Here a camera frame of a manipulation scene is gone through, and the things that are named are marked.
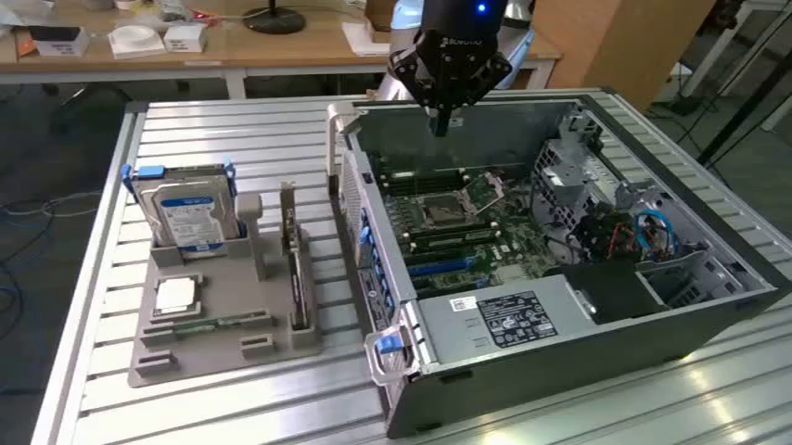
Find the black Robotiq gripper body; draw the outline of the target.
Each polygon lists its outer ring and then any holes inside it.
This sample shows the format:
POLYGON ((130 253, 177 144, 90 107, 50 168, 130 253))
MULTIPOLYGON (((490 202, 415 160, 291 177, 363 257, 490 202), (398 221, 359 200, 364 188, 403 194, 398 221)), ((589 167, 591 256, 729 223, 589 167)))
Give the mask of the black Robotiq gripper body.
POLYGON ((488 57, 498 51, 503 1, 426 1, 422 6, 418 53, 438 81, 446 104, 446 82, 452 67, 467 56, 488 57))

